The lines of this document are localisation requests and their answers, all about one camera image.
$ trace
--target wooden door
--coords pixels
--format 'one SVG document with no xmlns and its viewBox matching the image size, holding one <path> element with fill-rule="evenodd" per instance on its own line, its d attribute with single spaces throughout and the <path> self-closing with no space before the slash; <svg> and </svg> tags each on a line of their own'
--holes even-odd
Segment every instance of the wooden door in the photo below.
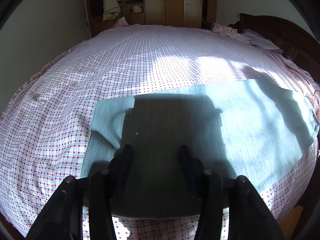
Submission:
<svg viewBox="0 0 320 240">
<path fill-rule="evenodd" d="M 202 0 L 183 1 L 183 26 L 201 29 Z"/>
<path fill-rule="evenodd" d="M 208 0 L 207 21 L 216 22 L 217 0 Z"/>
<path fill-rule="evenodd" d="M 144 0 L 147 25 L 165 25 L 165 1 Z"/>
<path fill-rule="evenodd" d="M 183 0 L 165 0 L 165 25 L 183 27 Z"/>
</svg>

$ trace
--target light blue fabric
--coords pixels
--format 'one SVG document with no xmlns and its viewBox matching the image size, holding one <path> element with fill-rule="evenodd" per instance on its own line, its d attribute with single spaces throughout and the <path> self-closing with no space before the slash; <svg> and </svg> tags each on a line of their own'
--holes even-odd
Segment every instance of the light blue fabric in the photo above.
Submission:
<svg viewBox="0 0 320 240">
<path fill-rule="evenodd" d="M 133 165 L 113 214 L 191 216 L 201 202 L 188 195 L 179 146 L 221 176 L 247 176 L 261 192 L 297 163 L 318 130 L 308 99 L 264 77 L 104 100 L 95 106 L 81 177 L 131 144 Z"/>
</svg>

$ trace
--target bed frame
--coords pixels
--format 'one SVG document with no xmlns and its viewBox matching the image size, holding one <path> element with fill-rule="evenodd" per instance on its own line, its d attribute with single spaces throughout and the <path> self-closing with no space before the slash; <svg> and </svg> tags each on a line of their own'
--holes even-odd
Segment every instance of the bed frame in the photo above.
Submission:
<svg viewBox="0 0 320 240">
<path fill-rule="evenodd" d="M 240 13 L 245 28 L 258 32 L 281 48 L 300 68 L 320 83 L 320 44 L 295 23 L 274 16 L 253 16 Z"/>
</svg>

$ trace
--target pink blanket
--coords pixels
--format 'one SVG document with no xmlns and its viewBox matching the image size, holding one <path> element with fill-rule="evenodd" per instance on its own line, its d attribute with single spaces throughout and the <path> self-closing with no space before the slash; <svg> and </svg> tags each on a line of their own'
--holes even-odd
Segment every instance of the pink blanket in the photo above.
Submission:
<svg viewBox="0 0 320 240">
<path fill-rule="evenodd" d="M 305 95 L 320 118 L 315 93 L 320 88 L 292 61 L 211 31 L 137 25 L 109 29 L 84 41 L 34 75 L 1 117 L 1 213 L 26 235 L 60 182 L 68 175 L 79 178 L 97 101 L 260 76 Z M 315 140 L 286 176 L 261 193 L 279 221 L 303 194 L 317 151 Z M 84 236 L 89 237 L 86 213 L 83 219 Z M 148 239 L 159 235 L 193 238 L 197 217 L 114 218 L 114 224 L 119 239 L 128 234 Z M 222 238 L 227 228 L 226 210 Z"/>
</svg>

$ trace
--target white wall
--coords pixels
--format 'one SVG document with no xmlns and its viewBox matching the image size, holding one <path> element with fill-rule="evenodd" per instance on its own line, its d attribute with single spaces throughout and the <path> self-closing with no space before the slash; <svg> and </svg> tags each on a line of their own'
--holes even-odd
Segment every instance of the white wall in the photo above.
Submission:
<svg viewBox="0 0 320 240">
<path fill-rule="evenodd" d="M 305 20 L 289 0 L 217 0 L 217 23 L 222 25 L 235 23 L 240 19 L 236 16 L 237 12 L 287 19 L 313 36 Z"/>
<path fill-rule="evenodd" d="M 87 39 L 84 0 L 23 0 L 0 30 L 0 115 L 34 73 Z"/>
</svg>

